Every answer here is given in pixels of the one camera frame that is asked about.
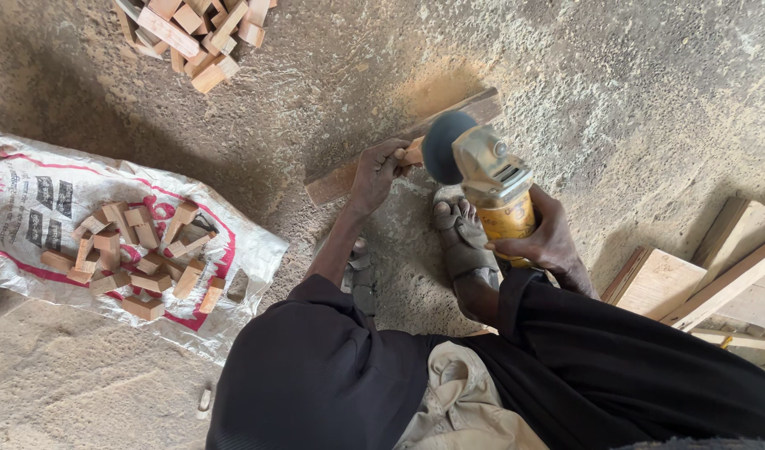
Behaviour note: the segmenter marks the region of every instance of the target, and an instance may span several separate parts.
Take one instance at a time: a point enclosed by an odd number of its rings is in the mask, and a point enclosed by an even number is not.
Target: plastic sack
[[[271,284],[287,243],[194,179],[3,133],[0,147],[4,158],[0,160],[0,288],[129,323],[224,364],[238,332],[256,314],[260,295]],[[88,284],[68,280],[40,262],[41,253],[50,248],[76,255],[78,243],[71,231],[104,203],[146,205],[162,238],[183,200],[196,203],[199,211],[180,236],[193,241],[208,231],[217,232],[202,248],[179,258],[171,257],[164,242],[156,249],[184,267],[191,258],[206,263],[186,300],[175,298],[173,289],[159,294],[131,285],[93,295]],[[121,242],[122,270],[136,271],[135,265],[149,251],[124,244],[123,238]],[[249,278],[243,301],[222,295],[213,312],[199,312],[210,279],[224,278],[226,294],[238,269]],[[165,316],[146,322],[125,312],[120,300],[128,295],[161,299]]]

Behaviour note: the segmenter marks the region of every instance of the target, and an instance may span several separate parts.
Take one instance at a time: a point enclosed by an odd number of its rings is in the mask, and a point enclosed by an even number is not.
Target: angle grinder
[[[441,184],[460,184],[489,240],[523,239],[535,231],[533,171],[507,147],[494,128],[460,111],[440,115],[422,143],[427,172]],[[515,268],[534,266],[520,256],[496,255]]]

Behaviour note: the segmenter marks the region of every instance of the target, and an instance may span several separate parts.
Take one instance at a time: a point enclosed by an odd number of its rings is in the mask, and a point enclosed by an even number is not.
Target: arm
[[[505,255],[527,258],[547,269],[561,288],[599,300],[599,293],[594,289],[588,270],[577,254],[563,205],[549,197],[538,185],[530,188],[530,198],[536,216],[542,217],[535,233],[523,240],[490,241],[486,248]]]
[[[310,264],[305,280],[319,274],[341,287],[352,246],[371,213],[388,197],[391,183],[402,174],[403,168],[398,164],[405,156],[403,148],[409,145],[410,142],[402,139],[388,139],[363,152],[349,201],[338,214],[330,238]]]

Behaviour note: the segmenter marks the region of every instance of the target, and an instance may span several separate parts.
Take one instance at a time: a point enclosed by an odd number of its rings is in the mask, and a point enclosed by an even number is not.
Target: hand
[[[563,205],[534,184],[530,188],[536,219],[540,224],[531,236],[524,239],[493,240],[486,244],[489,250],[496,250],[508,256],[521,256],[537,263],[553,274],[562,274],[577,269],[582,264]]]
[[[370,215],[383,204],[388,198],[390,184],[402,174],[403,168],[398,164],[409,145],[409,141],[391,138],[365,149],[357,164],[348,207],[362,215]]]

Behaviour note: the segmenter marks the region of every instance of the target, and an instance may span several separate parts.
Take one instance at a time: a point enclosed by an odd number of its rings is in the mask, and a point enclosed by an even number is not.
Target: black trousers
[[[217,385],[207,448],[388,450],[450,340],[486,364],[505,408],[549,448],[675,436],[765,440],[765,372],[640,315],[511,270],[499,335],[369,329],[351,295],[314,275],[239,333]]]

